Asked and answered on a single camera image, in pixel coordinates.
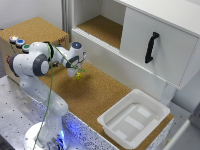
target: cork surface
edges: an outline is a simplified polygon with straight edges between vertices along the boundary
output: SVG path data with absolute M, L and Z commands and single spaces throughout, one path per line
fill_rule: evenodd
M 17 35 L 20 39 L 24 39 L 26 44 L 33 42 L 54 42 L 68 34 L 61 29 L 55 27 L 40 17 L 35 17 L 24 21 L 12 27 L 0 31 L 0 36 L 9 42 L 12 35 Z
M 103 16 L 98 16 L 77 26 L 85 32 L 120 49 L 123 26 Z
M 66 68 L 53 68 L 53 90 L 68 103 L 72 113 L 122 150 L 120 145 L 105 134 L 97 118 L 131 92 L 131 89 L 89 63 L 85 63 L 83 69 L 88 72 L 82 73 L 81 80 L 76 80 L 68 77 Z M 50 71 L 40 79 L 50 86 Z M 172 119 L 172 115 L 167 116 L 137 150 L 146 149 Z

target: green cable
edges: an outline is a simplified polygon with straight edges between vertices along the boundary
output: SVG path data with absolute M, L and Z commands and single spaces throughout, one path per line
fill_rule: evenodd
M 64 57 L 64 59 L 65 59 L 74 69 L 78 69 L 78 71 L 82 71 L 82 72 L 87 72 L 87 70 L 85 70 L 85 69 L 80 69 L 80 68 L 74 66 L 69 60 L 67 60 L 67 58 L 60 52 L 60 50 L 59 50 L 55 45 L 53 45 L 53 44 L 51 44 L 51 45 Z
M 47 110 L 46 110 L 45 115 L 44 115 L 44 118 L 43 118 L 43 120 L 42 120 L 42 124 L 41 124 L 41 126 L 40 126 L 40 130 L 39 130 L 39 132 L 38 132 L 38 134 L 37 134 L 37 138 L 36 138 L 36 140 L 35 140 L 35 144 L 34 144 L 33 150 L 35 149 L 35 145 L 36 145 L 37 140 L 38 140 L 38 137 L 39 137 L 39 135 L 40 135 L 40 131 L 41 131 L 41 129 L 42 129 L 42 126 L 43 126 L 43 124 L 44 124 L 44 120 L 45 120 L 45 118 L 46 118 L 46 116 L 47 116 L 47 112 L 48 112 L 48 110 L 49 110 L 50 97 L 51 97 L 51 91 L 52 91 L 52 85 L 53 85 L 53 67 L 52 67 L 51 51 L 50 51 L 50 47 L 49 47 L 49 44 L 48 44 L 48 43 L 47 43 L 47 47 L 48 47 L 48 50 L 49 50 L 50 62 L 51 62 L 51 85 L 50 85 L 50 92 L 49 92 L 49 96 L 48 96 Z

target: cardboard box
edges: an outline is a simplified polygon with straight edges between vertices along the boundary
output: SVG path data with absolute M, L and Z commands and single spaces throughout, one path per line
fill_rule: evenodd
M 25 44 L 33 42 L 49 41 L 54 45 L 62 45 L 69 49 L 69 35 L 53 26 L 40 17 L 36 17 L 25 22 L 0 31 L 0 50 L 5 67 L 6 74 L 15 82 L 19 83 L 19 77 L 16 77 L 9 67 L 9 58 L 14 54 L 23 53 L 16 45 L 10 44 L 10 36 L 17 35 L 19 39 L 25 40 Z

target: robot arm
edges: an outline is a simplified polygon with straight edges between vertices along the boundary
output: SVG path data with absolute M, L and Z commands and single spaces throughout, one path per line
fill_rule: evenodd
M 44 76 L 49 70 L 50 54 L 52 62 L 59 62 L 68 68 L 68 75 L 73 77 L 78 69 L 81 69 L 86 54 L 82 45 L 78 42 L 72 43 L 69 51 L 62 47 L 49 47 L 47 43 L 35 42 L 30 45 L 29 54 L 14 55 L 9 60 L 10 69 L 20 77 L 20 88 L 32 99 L 47 106 L 49 87 L 46 86 L 39 76 Z M 43 125 L 38 143 L 40 147 L 48 147 L 52 138 L 55 138 L 63 129 L 62 116 L 67 114 L 68 105 L 52 91 L 50 96 L 49 110 Z

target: black handle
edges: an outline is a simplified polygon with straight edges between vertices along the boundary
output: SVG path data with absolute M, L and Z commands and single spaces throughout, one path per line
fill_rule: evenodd
M 151 37 L 149 44 L 148 44 L 148 48 L 147 48 L 147 53 L 145 56 L 145 63 L 148 64 L 150 61 L 153 60 L 153 57 L 151 57 L 151 53 L 152 53 L 152 49 L 153 49 L 153 45 L 154 45 L 154 40 L 156 38 L 159 37 L 159 34 L 156 32 L 153 32 L 153 36 Z

